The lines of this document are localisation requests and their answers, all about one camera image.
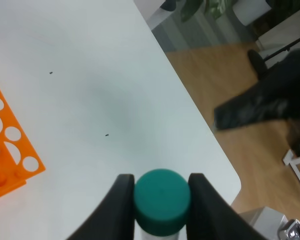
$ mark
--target floor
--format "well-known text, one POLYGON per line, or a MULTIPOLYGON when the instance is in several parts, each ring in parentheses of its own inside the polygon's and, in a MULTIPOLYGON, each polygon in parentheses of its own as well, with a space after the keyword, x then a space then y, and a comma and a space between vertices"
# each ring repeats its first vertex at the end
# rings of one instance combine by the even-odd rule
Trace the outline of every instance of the floor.
MULTIPOLYGON (((166 54, 209 126, 214 107, 257 82, 248 49, 257 46, 240 43, 166 54)), ((215 134, 241 180, 232 204, 238 213, 268 206, 300 220, 300 182, 282 162, 288 129, 286 122, 276 121, 215 134)))
POLYGON ((214 19, 202 4, 187 22, 181 22, 181 8, 186 0, 177 2, 176 10, 153 31, 153 35, 164 52, 222 44, 246 43, 257 40, 252 27, 244 26, 236 17, 232 7, 214 19))

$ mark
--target wooden floor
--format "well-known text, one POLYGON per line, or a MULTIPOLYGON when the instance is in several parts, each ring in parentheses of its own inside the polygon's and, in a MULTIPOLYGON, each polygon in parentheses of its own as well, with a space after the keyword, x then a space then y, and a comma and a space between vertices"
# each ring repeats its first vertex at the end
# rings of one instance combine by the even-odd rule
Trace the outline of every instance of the wooden floor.
MULTIPOLYGON (((214 107, 257 82, 247 59, 251 48, 257 47, 249 43, 167 53, 209 126, 214 107)), ((287 134, 283 121, 215 134, 241 180, 241 192, 232 204, 238 213, 268 206, 300 220, 300 182, 282 162, 287 134)))

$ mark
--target white pot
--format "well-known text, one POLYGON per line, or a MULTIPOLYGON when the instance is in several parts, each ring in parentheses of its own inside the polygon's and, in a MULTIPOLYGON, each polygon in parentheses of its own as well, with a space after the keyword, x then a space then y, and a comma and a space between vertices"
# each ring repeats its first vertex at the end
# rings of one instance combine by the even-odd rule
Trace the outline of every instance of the white pot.
POLYGON ((238 0, 232 8, 236 17, 245 26, 271 9, 265 0, 238 0))

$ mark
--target green bottle cap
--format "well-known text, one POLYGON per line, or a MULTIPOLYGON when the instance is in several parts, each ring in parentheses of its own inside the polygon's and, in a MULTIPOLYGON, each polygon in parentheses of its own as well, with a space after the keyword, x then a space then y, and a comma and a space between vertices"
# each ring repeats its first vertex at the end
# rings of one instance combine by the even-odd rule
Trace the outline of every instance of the green bottle cap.
POLYGON ((148 234, 176 234, 187 222, 190 188, 178 173, 168 169, 147 172, 134 187, 135 219, 148 234))

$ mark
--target green cap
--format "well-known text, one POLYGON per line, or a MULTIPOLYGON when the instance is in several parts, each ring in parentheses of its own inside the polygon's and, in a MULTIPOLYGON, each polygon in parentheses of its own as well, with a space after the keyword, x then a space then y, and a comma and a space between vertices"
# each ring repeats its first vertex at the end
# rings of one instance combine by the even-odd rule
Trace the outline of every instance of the green cap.
POLYGON ((176 234, 187 222, 190 188, 178 173, 168 169, 147 172, 134 187, 135 219, 154 236, 176 234))

